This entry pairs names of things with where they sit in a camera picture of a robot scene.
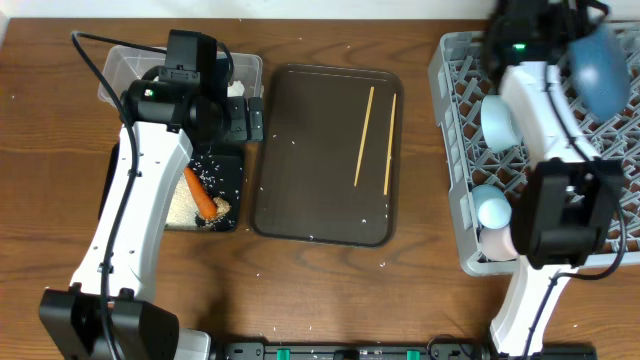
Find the brown food scrap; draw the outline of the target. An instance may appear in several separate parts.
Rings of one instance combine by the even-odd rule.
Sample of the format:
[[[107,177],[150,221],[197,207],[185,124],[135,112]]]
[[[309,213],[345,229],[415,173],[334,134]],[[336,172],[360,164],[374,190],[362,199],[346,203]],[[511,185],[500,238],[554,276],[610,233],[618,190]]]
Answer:
[[[214,197],[213,203],[216,207],[216,218],[226,215],[231,210],[231,205],[221,197]]]

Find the orange carrot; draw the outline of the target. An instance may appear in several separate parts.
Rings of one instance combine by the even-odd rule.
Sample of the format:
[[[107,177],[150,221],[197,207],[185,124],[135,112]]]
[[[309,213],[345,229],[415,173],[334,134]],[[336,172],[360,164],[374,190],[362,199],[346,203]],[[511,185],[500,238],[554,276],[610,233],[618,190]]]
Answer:
[[[205,221],[213,221],[218,215],[218,207],[203,188],[199,177],[190,167],[185,168],[184,177],[198,209],[199,217]]]

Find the pile of white rice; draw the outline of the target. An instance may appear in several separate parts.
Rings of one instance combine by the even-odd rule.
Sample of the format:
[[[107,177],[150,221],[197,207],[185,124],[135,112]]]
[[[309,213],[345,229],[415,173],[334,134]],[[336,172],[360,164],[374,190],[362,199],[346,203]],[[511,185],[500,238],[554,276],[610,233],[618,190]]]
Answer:
[[[168,230],[199,231],[207,224],[199,217],[198,207],[184,176],[181,176],[173,194],[165,228]]]

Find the small light blue bowl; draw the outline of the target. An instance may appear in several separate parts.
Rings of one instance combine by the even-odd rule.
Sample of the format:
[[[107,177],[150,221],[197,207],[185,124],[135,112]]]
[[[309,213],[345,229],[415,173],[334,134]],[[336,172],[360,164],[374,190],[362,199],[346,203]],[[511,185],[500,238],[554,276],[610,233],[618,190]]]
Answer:
[[[501,96],[487,95],[482,100],[481,130],[487,147],[494,153],[518,146],[522,141],[511,110]]]

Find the light blue plastic cup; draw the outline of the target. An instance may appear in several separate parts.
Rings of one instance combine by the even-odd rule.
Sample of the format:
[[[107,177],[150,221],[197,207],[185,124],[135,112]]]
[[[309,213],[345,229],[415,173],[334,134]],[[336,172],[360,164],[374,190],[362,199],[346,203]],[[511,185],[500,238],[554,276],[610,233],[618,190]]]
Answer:
[[[504,193],[493,185],[479,185],[472,192],[478,221],[487,228],[500,229],[511,220],[512,208]]]

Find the pink plastic cup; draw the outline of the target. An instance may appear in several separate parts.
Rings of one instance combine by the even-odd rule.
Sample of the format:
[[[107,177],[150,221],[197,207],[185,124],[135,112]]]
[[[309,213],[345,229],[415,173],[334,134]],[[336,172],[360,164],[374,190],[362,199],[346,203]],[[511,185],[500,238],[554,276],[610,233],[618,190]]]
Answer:
[[[518,256],[509,225],[499,229],[485,227],[480,232],[479,244],[481,252],[490,261],[510,261]]]

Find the large dark blue plate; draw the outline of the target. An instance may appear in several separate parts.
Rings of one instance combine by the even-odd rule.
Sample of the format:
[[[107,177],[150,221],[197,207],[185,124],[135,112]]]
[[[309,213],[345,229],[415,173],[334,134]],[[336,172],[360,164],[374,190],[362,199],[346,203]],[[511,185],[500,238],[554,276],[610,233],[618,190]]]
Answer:
[[[599,123],[628,103],[631,80],[624,52],[608,24],[569,44],[574,86]]]

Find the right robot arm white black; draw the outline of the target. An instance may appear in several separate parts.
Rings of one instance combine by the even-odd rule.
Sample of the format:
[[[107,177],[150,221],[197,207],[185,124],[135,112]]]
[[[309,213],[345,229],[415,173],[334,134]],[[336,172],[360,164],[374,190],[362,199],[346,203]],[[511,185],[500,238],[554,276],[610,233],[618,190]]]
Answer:
[[[529,154],[526,185],[512,208],[516,253],[507,295],[490,324],[495,359],[541,359],[543,335],[567,283],[581,279],[610,223],[621,219],[622,164],[586,138],[561,85],[567,56],[591,110],[609,118],[630,94],[625,57],[600,1],[501,1],[484,34],[481,63],[509,117],[498,123]]]

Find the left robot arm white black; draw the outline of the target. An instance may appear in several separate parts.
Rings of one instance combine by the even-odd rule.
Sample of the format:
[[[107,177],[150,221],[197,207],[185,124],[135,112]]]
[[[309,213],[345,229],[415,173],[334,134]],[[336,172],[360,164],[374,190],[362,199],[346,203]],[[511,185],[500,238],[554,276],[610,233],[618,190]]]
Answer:
[[[110,96],[122,128],[91,245],[65,290],[48,289],[39,318],[66,359],[217,359],[203,331],[157,306],[157,261],[175,188],[195,152],[257,142],[259,98],[232,97],[226,45],[169,33],[162,65]]]

